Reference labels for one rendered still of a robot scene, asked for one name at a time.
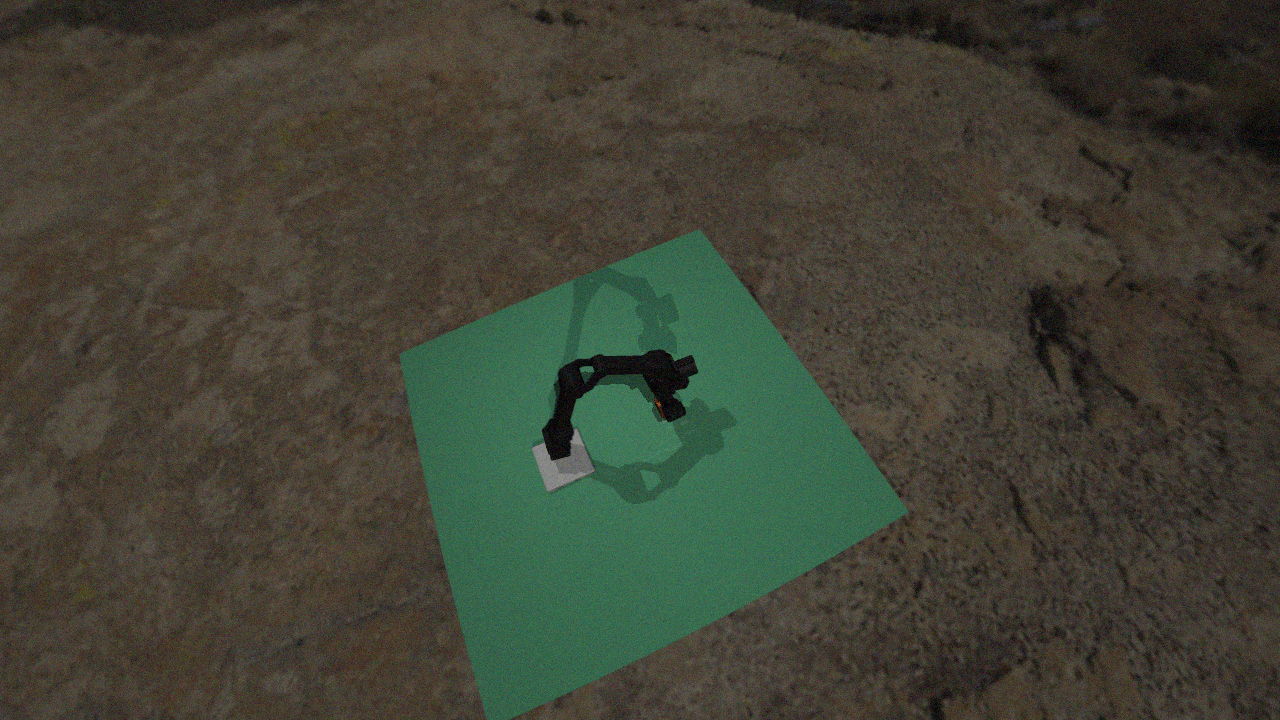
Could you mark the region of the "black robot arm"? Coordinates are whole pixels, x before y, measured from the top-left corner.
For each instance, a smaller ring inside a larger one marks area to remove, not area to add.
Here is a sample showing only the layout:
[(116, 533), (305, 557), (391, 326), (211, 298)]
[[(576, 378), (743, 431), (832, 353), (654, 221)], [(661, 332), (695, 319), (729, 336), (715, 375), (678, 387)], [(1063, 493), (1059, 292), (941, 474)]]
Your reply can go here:
[[(581, 366), (593, 366), (594, 373), (586, 383), (582, 380)], [(591, 391), (605, 375), (644, 374), (648, 384), (657, 389), (667, 389), (675, 383), (675, 389), (686, 389), (689, 377), (698, 374), (692, 355), (675, 361), (664, 350), (652, 350), (640, 356), (604, 356), (596, 354), (589, 359), (576, 359), (558, 372), (561, 393), (557, 401), (556, 418), (541, 429), (550, 460), (571, 456), (573, 428), (571, 415), (576, 398)], [(553, 457), (553, 459), (552, 459)]]

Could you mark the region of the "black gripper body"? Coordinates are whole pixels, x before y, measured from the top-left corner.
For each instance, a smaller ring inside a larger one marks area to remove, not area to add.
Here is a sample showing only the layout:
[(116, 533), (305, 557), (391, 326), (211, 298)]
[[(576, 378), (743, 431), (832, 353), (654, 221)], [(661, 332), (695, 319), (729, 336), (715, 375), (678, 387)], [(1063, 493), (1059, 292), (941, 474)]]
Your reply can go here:
[(673, 396), (672, 396), (672, 395), (676, 393), (676, 392), (672, 392), (672, 388), (675, 388), (673, 380), (672, 380), (672, 384), (669, 386), (669, 388), (667, 388), (667, 389), (657, 389), (657, 387), (653, 386), (653, 383), (650, 383), (650, 386), (652, 386), (652, 389), (653, 389), (654, 395), (657, 395), (658, 401), (660, 401), (660, 400), (662, 400), (662, 402), (667, 401), (666, 407), (663, 409), (663, 414), (664, 414), (667, 421), (675, 421), (678, 418), (686, 415), (686, 410), (684, 407), (684, 404), (678, 402), (678, 400), (673, 398)]

